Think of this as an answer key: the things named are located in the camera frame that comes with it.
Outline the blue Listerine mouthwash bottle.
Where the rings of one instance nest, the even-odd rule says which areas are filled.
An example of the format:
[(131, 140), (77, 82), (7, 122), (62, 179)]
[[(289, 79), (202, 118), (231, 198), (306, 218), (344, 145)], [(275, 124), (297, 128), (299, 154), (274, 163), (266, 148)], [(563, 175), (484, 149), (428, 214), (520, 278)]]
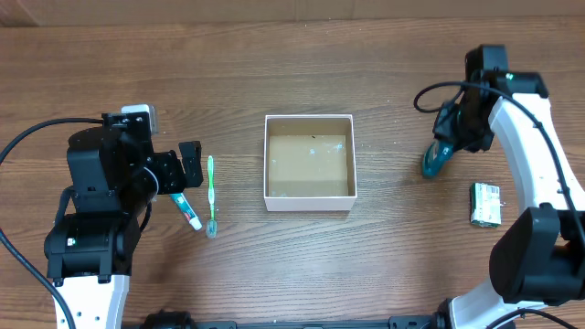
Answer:
[(443, 166), (452, 158), (453, 144), (434, 139), (422, 157), (422, 174), (433, 178)]

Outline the small toothpaste tube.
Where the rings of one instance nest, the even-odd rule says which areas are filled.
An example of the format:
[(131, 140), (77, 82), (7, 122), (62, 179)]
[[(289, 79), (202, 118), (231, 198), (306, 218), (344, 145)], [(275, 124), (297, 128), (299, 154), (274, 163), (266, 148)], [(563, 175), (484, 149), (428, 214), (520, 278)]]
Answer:
[(191, 207), (190, 203), (186, 199), (186, 196), (183, 193), (175, 193), (170, 194), (171, 199), (174, 201), (177, 208), (180, 210), (186, 222), (189, 224), (191, 228), (195, 231), (199, 231), (202, 229), (202, 224), (200, 219), (195, 212), (195, 210)]

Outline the green toothbrush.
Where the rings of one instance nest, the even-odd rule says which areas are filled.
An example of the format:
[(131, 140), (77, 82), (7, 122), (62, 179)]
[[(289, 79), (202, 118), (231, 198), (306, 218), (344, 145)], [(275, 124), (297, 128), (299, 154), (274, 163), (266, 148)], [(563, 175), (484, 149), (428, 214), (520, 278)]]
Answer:
[(207, 200), (209, 203), (210, 219), (207, 222), (206, 233), (210, 239), (214, 239), (218, 232), (218, 225), (215, 216), (215, 187), (214, 187), (214, 158), (210, 155), (207, 159), (207, 176), (208, 176), (208, 190)]

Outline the green soap bar package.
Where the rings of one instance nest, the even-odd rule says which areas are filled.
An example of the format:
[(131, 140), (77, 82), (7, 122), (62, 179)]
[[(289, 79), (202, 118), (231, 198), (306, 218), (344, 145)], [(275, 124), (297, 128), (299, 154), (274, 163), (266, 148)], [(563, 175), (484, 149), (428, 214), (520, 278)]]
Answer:
[(497, 228), (502, 225), (500, 188), (486, 183), (473, 183), (470, 186), (471, 214), (470, 223), (484, 228)]

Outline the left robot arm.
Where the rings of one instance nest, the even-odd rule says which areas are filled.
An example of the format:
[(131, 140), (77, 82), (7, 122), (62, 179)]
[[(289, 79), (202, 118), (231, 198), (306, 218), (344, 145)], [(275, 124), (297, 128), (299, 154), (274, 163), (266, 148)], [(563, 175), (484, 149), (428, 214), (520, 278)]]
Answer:
[(79, 328), (119, 328), (141, 218), (158, 195), (203, 182), (202, 147), (157, 153), (146, 112), (108, 114), (69, 138), (72, 214), (60, 209), (45, 239), (48, 277)]

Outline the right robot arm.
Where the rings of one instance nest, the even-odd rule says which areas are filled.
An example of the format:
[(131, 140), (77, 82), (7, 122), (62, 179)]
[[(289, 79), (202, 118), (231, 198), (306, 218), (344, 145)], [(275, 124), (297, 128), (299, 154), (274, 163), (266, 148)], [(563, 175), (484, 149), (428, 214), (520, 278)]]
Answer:
[(555, 132), (549, 93), (536, 72), (509, 69), (505, 48), (465, 56), (465, 79), (439, 109), (423, 174), (453, 153), (501, 144), (515, 181), (519, 217), (494, 245), (489, 276), (442, 306), (435, 327), (497, 328), (522, 314), (584, 297), (584, 190)]

